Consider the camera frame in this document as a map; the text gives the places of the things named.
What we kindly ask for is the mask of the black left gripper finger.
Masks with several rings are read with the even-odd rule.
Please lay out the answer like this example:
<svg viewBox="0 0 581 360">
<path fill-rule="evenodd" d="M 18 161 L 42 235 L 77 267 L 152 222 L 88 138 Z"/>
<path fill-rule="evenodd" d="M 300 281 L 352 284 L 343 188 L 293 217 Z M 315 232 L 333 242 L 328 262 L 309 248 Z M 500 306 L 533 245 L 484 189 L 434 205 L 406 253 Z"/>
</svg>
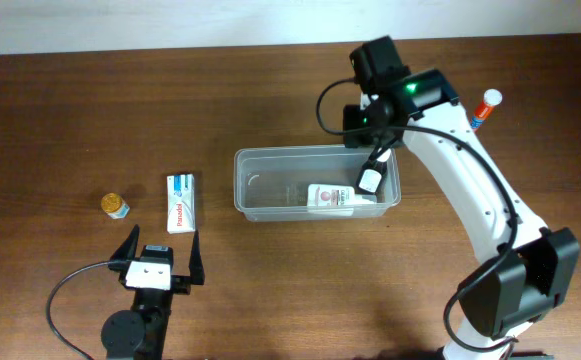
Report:
<svg viewBox="0 0 581 360">
<path fill-rule="evenodd" d="M 201 257 L 200 236 L 198 230 L 195 231 L 193 236 L 188 268 L 191 284 L 203 285 L 205 283 L 205 271 Z"/>
<path fill-rule="evenodd" d="M 110 257 L 111 261 L 132 261 L 135 258 L 139 242 L 140 227 L 136 224 L 126 240 L 117 248 Z"/>
</svg>

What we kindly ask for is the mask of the dark syrup bottle white cap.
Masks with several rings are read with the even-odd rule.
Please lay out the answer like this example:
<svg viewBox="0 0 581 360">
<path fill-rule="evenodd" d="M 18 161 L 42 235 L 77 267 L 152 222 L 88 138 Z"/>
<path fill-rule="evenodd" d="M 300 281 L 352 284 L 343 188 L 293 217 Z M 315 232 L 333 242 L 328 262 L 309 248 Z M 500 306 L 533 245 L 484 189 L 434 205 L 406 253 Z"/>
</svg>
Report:
<svg viewBox="0 0 581 360">
<path fill-rule="evenodd" d="M 377 193 L 387 173 L 387 162 L 390 157 L 391 151 L 386 150 L 376 158 L 369 157 L 366 160 L 355 183 L 357 193 L 370 195 Z"/>
</svg>

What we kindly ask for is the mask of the white lotion bottle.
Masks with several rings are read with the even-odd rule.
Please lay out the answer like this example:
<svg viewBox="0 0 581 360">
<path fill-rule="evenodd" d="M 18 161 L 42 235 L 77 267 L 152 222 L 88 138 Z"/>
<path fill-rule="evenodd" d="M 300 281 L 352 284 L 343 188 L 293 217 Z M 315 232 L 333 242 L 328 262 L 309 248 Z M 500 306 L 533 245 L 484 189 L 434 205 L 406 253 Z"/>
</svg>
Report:
<svg viewBox="0 0 581 360">
<path fill-rule="evenodd" d="M 307 210 L 332 217 L 352 216 L 359 206 L 376 205 L 375 195 L 359 195 L 351 186 L 310 184 L 307 189 Z"/>
</svg>

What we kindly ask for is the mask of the orange tube white cap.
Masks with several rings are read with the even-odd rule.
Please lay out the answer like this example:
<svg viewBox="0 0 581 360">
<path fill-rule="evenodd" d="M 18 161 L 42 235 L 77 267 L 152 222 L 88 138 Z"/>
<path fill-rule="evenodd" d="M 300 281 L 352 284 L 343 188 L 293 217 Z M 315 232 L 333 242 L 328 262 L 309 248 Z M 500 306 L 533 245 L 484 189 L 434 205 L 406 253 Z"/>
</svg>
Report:
<svg viewBox="0 0 581 360">
<path fill-rule="evenodd" d="M 484 92 L 482 101 L 475 109 L 470 121 L 470 126 L 474 132 L 481 127 L 494 108 L 501 104 L 502 100 L 503 95 L 497 89 L 488 89 Z"/>
</svg>

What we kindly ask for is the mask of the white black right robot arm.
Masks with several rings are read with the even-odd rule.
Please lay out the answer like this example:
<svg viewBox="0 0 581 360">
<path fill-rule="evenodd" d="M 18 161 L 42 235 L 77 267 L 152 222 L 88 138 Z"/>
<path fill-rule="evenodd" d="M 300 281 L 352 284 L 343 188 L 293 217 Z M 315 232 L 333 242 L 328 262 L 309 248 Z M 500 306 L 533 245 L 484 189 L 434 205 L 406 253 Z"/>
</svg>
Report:
<svg viewBox="0 0 581 360">
<path fill-rule="evenodd" d="M 344 111 L 344 139 L 378 153 L 402 145 L 432 174 L 459 216 L 479 263 L 444 308 L 460 306 L 444 359 L 507 359 L 521 333 L 560 306 L 580 245 L 552 230 L 515 193 L 479 142 L 459 96 L 437 69 L 413 73 L 392 39 L 349 55 L 367 102 Z"/>
</svg>

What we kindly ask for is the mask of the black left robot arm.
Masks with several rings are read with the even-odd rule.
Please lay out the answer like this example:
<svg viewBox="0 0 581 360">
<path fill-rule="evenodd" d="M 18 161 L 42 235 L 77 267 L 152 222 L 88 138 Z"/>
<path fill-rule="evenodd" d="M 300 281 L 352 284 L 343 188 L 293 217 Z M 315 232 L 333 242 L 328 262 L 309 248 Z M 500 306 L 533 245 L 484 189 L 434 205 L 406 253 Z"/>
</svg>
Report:
<svg viewBox="0 0 581 360">
<path fill-rule="evenodd" d="M 168 246 L 146 245 L 137 254 L 140 228 L 110 257 L 108 269 L 119 274 L 119 283 L 134 292 L 128 310 L 112 314 L 101 330 L 108 359 L 160 359 L 163 355 L 173 297 L 188 295 L 205 283 L 199 233 L 193 236 L 189 273 L 175 275 L 174 251 Z"/>
</svg>

